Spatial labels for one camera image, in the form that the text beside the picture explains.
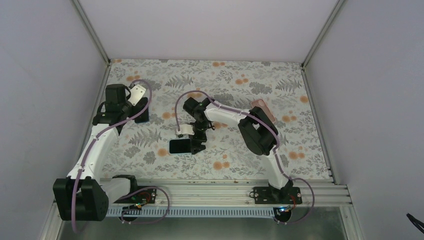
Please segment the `pink phone case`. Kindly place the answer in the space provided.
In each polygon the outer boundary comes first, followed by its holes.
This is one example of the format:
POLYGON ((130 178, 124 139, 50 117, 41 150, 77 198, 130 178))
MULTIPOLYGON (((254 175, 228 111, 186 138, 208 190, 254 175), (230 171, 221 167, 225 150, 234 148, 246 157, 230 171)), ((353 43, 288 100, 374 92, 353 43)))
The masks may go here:
POLYGON ((252 108, 254 107, 261 108, 272 123, 276 122, 275 116, 273 115, 267 103, 263 99, 255 99, 250 102, 250 105, 252 108))

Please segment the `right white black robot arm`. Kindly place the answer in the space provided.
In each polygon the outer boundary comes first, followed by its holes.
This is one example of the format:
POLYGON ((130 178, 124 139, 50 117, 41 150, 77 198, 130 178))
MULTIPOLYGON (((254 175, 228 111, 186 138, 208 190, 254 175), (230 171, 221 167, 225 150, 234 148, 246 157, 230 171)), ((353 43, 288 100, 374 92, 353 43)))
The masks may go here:
POLYGON ((247 148, 257 156, 267 157, 267 166, 272 171, 268 177, 272 200, 282 204, 289 199, 293 181, 278 169, 278 130, 260 107, 245 110, 221 104, 214 99, 197 101, 190 97, 184 102, 183 109, 194 118, 194 122, 190 123, 192 130, 187 133, 191 154, 206 149, 206 131, 215 128, 214 122, 237 127, 247 148))

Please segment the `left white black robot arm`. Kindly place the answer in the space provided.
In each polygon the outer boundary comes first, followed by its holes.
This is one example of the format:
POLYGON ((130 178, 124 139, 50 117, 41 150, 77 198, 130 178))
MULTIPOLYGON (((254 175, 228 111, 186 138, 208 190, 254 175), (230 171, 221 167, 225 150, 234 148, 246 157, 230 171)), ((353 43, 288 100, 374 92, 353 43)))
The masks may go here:
POLYGON ((55 180, 52 189, 63 221, 102 221, 109 206, 122 198, 131 203, 139 197, 135 176, 116 175, 100 183, 106 157, 120 136, 124 125, 148 110, 151 89, 141 84, 109 84, 105 99, 92 119, 89 140, 77 163, 65 178, 55 180))

